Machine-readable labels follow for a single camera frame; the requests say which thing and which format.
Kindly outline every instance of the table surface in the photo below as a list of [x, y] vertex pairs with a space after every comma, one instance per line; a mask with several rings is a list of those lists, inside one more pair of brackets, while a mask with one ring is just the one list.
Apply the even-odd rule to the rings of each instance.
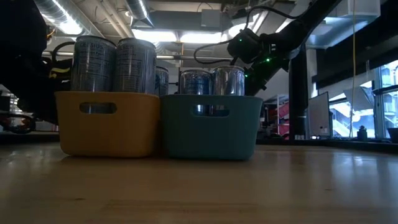
[[398, 157], [258, 146], [247, 162], [0, 146], [1, 223], [397, 223]]

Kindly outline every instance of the storage bin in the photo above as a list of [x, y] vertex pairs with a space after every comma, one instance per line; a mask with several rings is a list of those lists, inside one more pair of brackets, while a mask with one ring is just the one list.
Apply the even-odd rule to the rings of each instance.
[[[262, 99], [252, 96], [167, 95], [160, 99], [164, 147], [170, 157], [246, 160], [254, 152]], [[194, 114], [221, 105], [219, 116]]]
[[[61, 149], [74, 156], [144, 157], [152, 153], [160, 118], [158, 96], [61, 91], [57, 99]], [[82, 103], [111, 103], [111, 114], [87, 114]]]

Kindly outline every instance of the robotic arm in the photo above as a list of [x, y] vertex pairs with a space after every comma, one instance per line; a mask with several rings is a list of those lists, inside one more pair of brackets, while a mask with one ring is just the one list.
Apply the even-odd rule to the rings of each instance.
[[[317, 0], [310, 7], [286, 26], [279, 33], [257, 36], [245, 28], [229, 41], [228, 53], [240, 58], [244, 63], [252, 63], [245, 68], [245, 94], [254, 96], [282, 67], [297, 56], [312, 31], [341, 2], [341, 0]], [[255, 6], [255, 9], [268, 9], [266, 6]]]

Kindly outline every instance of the ductwork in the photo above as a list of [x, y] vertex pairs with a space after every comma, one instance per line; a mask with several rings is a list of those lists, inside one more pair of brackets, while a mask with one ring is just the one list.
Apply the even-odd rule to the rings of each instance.
[[72, 0], [34, 0], [40, 13], [63, 33], [104, 37]]
[[149, 18], [149, 10], [145, 0], [126, 0], [126, 5], [135, 21], [139, 20], [148, 26], [154, 27]]

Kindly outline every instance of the black pole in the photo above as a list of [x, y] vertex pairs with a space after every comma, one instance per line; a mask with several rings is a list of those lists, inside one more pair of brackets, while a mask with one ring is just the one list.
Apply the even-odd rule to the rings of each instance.
[[305, 139], [308, 107], [307, 53], [305, 44], [289, 65], [289, 139]]

